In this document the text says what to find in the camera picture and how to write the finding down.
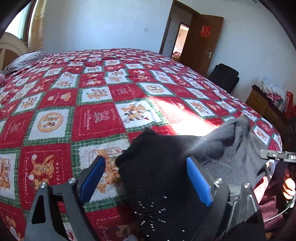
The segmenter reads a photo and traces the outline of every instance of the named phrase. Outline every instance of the striped pillowcase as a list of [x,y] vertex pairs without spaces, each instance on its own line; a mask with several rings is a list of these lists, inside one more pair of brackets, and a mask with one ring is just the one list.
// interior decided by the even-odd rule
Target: striped pillowcase
[[45,56],[47,56],[47,54],[41,51],[24,54],[7,65],[2,74],[7,77],[8,75],[18,72],[30,64],[43,59]]

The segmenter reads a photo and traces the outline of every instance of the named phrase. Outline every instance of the bed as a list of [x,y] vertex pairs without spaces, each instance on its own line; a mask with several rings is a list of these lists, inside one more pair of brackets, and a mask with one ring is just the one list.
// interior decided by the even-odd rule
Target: bed
[[[273,126],[182,64],[138,49],[52,54],[7,77],[0,88],[0,217],[17,240],[41,182],[62,184],[102,155],[106,170],[86,215],[101,240],[137,240],[115,159],[145,127],[203,136],[246,115],[271,150]],[[275,163],[269,162],[272,176]],[[268,178],[256,188],[260,200]],[[59,204],[70,240],[76,240]]]

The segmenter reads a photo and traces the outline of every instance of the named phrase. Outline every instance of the human hand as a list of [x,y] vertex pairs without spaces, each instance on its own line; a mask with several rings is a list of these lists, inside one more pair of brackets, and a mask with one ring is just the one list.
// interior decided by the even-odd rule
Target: human hand
[[291,178],[289,168],[285,169],[284,184],[283,184],[283,195],[287,200],[291,200],[295,195],[295,181]]

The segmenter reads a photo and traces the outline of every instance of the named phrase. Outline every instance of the blue gripper pad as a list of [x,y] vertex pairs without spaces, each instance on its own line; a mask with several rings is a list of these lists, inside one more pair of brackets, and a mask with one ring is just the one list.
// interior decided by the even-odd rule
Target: blue gripper pad
[[99,158],[99,160],[94,160],[93,163],[89,169],[90,172],[87,175],[87,177],[85,178],[85,181],[83,182],[83,184],[80,187],[80,203],[84,204],[86,202],[89,202],[104,171],[106,168],[106,161],[104,159],[104,157],[102,156],[98,156],[97,158]]
[[211,206],[213,203],[211,186],[190,157],[187,158],[187,174],[201,202],[205,203],[207,207]]

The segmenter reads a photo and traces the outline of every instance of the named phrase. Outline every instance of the window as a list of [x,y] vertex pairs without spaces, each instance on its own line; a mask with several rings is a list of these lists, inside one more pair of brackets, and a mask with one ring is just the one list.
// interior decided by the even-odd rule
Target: window
[[35,3],[36,1],[33,0],[21,10],[9,24],[5,32],[11,33],[23,42],[26,42],[28,40],[29,25]]

